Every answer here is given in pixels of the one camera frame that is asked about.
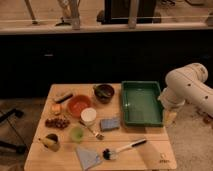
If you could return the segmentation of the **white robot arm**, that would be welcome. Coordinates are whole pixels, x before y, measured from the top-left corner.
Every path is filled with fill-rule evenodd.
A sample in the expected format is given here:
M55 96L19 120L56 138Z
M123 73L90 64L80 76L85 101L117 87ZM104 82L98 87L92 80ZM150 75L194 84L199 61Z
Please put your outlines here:
M204 114L204 121L213 124L213 88L205 84L208 78L206 67L191 63L174 69L165 77L166 87L158 96L163 106L163 124L170 125L177 113L189 102Z

